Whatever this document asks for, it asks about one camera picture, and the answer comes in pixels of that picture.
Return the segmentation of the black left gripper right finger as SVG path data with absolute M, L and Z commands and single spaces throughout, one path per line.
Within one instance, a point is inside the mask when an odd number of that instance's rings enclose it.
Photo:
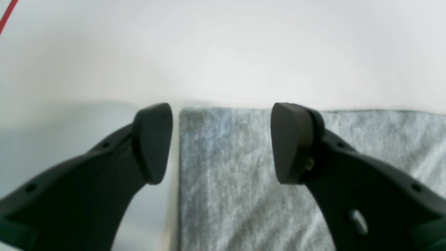
M 336 250 L 445 250 L 445 199 L 357 152 L 318 111 L 275 103 L 270 130 L 277 180 L 309 189 Z

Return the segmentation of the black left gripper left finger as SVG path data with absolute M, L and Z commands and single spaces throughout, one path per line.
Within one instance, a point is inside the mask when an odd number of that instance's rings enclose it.
M 161 183 L 173 130 L 168 103 L 87 153 L 57 164 L 1 199 L 1 242 L 23 251 L 109 251 L 133 197 Z

